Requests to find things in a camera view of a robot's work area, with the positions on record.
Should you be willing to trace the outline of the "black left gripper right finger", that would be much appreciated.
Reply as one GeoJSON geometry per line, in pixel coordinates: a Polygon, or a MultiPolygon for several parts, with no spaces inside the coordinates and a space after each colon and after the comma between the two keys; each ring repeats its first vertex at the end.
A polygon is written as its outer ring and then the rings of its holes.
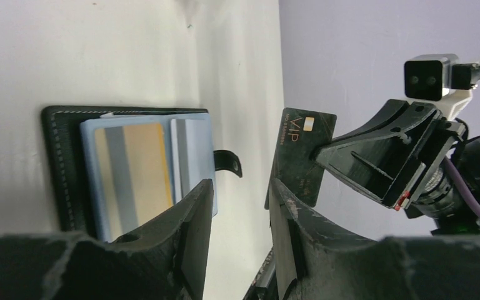
{"type": "Polygon", "coordinates": [[[278,179],[269,212],[280,299],[379,299],[374,241],[328,220],[278,179]]]}

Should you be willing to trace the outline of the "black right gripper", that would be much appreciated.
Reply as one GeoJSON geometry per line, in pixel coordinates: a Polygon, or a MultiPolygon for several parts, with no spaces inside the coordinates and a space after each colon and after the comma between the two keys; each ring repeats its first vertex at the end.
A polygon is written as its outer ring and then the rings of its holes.
{"type": "MultiPolygon", "coordinates": [[[[390,99],[365,125],[321,146],[314,160],[360,194],[398,209],[436,161],[438,124],[435,105],[390,99]]],[[[406,216],[433,219],[437,232],[480,232],[480,135],[465,131],[451,149],[406,216]]]]}

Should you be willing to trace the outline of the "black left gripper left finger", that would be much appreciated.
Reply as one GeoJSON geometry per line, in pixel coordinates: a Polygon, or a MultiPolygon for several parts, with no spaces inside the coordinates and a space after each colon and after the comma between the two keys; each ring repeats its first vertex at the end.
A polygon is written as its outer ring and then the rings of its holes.
{"type": "Polygon", "coordinates": [[[113,242],[131,273],[120,299],[202,299],[214,187],[203,179],[173,207],[113,242]]]}

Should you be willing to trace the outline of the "gold VIP card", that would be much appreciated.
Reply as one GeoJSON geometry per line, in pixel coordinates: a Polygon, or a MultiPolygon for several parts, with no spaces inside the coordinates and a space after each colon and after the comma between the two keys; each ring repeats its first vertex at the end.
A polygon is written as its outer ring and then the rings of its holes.
{"type": "Polygon", "coordinates": [[[97,128],[101,238],[111,242],[173,205],[163,126],[97,128]]]}

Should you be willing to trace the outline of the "black VIP card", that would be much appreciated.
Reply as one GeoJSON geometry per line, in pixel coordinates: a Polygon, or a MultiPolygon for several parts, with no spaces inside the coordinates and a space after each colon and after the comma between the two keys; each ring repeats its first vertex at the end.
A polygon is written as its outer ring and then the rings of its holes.
{"type": "Polygon", "coordinates": [[[293,107],[282,110],[270,178],[279,179],[305,204],[317,204],[324,168],[315,162],[318,148],[328,145],[337,116],[293,107]]]}

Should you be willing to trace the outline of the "grey striped card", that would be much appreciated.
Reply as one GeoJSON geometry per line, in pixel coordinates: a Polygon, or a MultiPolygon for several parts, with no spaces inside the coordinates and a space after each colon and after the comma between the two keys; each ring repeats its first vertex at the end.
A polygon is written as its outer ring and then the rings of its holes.
{"type": "Polygon", "coordinates": [[[183,114],[170,120],[174,202],[203,179],[216,183],[214,146],[208,113],[183,114]]]}

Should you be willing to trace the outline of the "black card holder wallet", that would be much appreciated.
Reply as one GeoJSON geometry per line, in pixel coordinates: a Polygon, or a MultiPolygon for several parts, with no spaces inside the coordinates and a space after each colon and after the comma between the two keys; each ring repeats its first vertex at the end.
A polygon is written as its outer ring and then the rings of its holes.
{"type": "Polygon", "coordinates": [[[206,109],[48,106],[41,111],[61,229],[111,242],[239,158],[213,146],[206,109]]]}

